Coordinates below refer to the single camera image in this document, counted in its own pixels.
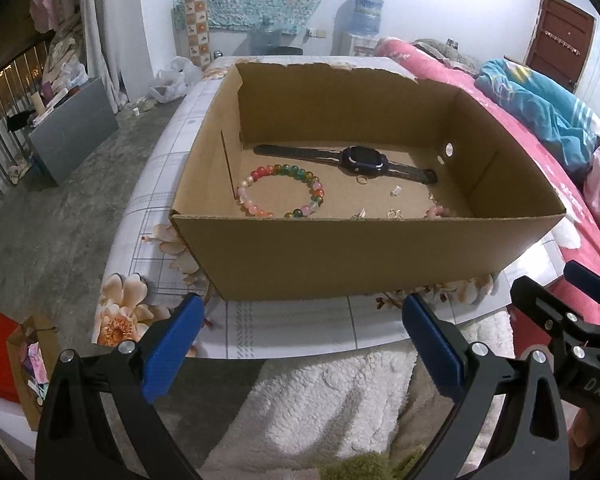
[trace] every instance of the smartwatch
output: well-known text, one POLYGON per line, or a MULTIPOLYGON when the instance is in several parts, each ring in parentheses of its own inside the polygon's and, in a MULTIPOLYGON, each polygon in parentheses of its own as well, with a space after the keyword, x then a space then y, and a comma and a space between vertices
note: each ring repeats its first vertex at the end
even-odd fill
POLYGON ((341 152, 331 150, 316 150, 313 148, 292 148, 289 146, 274 146, 273 144, 258 144, 254 147, 256 155, 283 156, 300 160, 312 160, 324 164, 340 166, 345 170, 365 176, 389 175, 413 180, 421 184, 435 184, 438 181, 436 172, 431 169, 421 170, 406 164, 397 164, 386 158, 386 155, 366 148, 351 146, 341 152))

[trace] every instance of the door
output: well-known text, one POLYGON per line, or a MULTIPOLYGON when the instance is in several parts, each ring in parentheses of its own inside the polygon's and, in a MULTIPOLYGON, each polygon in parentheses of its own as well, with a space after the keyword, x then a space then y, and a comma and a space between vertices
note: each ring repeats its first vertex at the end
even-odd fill
POLYGON ((542 0, 526 65, 570 92, 576 88, 593 37, 594 18, 564 0, 542 0))

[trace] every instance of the finger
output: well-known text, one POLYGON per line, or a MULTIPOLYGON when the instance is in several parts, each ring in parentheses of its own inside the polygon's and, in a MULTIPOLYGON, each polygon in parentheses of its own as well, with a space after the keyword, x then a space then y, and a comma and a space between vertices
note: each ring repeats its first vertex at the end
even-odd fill
POLYGON ((576 471, 580 469, 582 462, 584 462, 585 450, 576 445, 573 439, 569 438, 569 469, 576 471))
POLYGON ((571 426, 571 437, 576 446, 584 447, 587 445, 591 435, 591 417, 587 410, 583 408, 576 414, 571 426))

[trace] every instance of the curtain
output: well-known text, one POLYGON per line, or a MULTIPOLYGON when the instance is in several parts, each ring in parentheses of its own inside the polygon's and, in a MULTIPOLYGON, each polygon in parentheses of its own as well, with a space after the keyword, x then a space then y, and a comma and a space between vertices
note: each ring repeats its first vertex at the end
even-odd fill
POLYGON ((87 52, 87 72, 100 77, 114 113, 126 104, 126 94, 120 90, 120 69, 116 31, 114 30, 114 0, 80 0, 87 52))

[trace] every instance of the watch face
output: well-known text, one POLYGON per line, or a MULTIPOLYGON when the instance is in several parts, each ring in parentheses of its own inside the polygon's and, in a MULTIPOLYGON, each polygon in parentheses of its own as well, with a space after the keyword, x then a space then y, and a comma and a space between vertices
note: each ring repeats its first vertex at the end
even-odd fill
POLYGON ((367 166, 382 166, 382 156, 380 152, 365 148, 364 146, 352 146, 351 158, 359 164, 367 166))

